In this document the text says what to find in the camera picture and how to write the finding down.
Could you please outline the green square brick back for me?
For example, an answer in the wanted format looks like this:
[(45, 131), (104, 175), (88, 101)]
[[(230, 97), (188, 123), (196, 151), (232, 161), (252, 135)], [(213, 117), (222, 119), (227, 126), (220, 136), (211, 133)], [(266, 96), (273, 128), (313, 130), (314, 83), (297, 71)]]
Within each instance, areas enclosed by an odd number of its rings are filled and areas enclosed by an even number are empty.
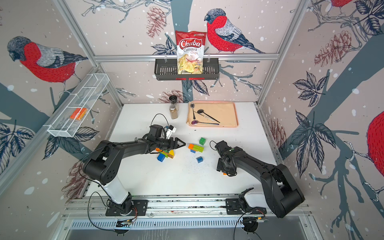
[(205, 138), (200, 138), (199, 144), (203, 146), (205, 143), (206, 143), (206, 139)]

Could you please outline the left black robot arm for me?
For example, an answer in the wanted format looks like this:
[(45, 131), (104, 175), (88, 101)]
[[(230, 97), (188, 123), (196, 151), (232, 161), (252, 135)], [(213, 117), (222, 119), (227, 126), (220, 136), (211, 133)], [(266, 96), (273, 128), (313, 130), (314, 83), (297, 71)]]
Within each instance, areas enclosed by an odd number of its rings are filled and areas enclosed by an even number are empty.
[(107, 193), (112, 202), (111, 208), (118, 210), (119, 215), (127, 216), (133, 211), (134, 203), (131, 193), (124, 188), (117, 177), (122, 160), (150, 154), (156, 149), (169, 151), (184, 146), (186, 143), (179, 138), (137, 139), (124, 143), (104, 140), (89, 154), (89, 159), (83, 165), (83, 172)]

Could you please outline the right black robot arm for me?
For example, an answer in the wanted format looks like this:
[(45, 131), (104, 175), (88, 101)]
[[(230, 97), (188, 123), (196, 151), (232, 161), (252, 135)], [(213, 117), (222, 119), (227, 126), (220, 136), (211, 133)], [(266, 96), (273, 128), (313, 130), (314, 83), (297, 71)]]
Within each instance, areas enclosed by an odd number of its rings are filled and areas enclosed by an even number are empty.
[(285, 165), (268, 164), (239, 147), (228, 146), (225, 141), (216, 143), (215, 150), (220, 156), (217, 171), (235, 177), (240, 168), (256, 178), (262, 185), (267, 206), (278, 218), (285, 217), (305, 201), (303, 192)]

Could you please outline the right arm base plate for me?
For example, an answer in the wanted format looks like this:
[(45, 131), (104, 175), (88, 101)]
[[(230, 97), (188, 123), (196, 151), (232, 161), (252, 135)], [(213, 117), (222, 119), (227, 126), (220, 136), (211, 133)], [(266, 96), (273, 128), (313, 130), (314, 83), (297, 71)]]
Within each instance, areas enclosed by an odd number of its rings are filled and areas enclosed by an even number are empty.
[(266, 208), (262, 207), (250, 207), (245, 200), (240, 199), (226, 199), (224, 208), (228, 215), (241, 215), (241, 214), (253, 214), (253, 215), (265, 215), (267, 213)]

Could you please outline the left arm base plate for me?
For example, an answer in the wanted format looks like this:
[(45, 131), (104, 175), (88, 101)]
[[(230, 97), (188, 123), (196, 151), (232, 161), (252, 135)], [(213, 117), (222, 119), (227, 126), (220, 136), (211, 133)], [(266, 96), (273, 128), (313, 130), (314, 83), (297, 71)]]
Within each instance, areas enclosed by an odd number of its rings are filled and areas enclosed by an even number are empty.
[(126, 200), (121, 205), (114, 202), (108, 203), (107, 217), (145, 216), (148, 208), (148, 200)]

